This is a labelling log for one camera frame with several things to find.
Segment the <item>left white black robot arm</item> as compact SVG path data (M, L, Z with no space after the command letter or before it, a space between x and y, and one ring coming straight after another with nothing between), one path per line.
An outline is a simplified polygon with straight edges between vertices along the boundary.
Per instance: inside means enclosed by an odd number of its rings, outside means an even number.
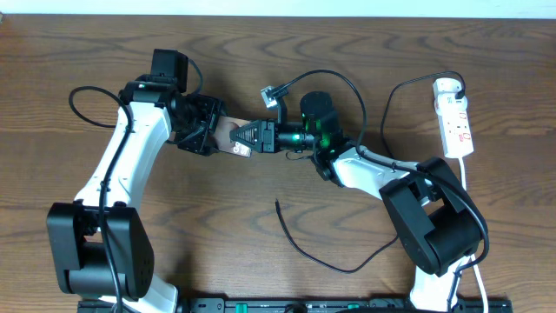
M70 203L53 203L46 224L60 290L92 296L109 312L177 312L179 290L154 272L140 219L142 195L166 143L201 156L218 151L221 100L187 91L189 67L177 50L156 49L151 70L110 98L113 135L85 186Z

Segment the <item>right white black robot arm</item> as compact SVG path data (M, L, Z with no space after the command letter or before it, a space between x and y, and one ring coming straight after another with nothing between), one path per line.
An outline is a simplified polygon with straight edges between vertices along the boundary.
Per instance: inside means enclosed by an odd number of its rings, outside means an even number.
M411 304L417 310L453 310L462 272L478 262L478 246L487 245L487 227L447 163L438 157L402 162L371 152L344 135L326 92L301 99L298 123L285 120L281 98L264 99L279 108L278 117L232 130L231 140L258 153L306 150L323 180L381 200L416 266Z

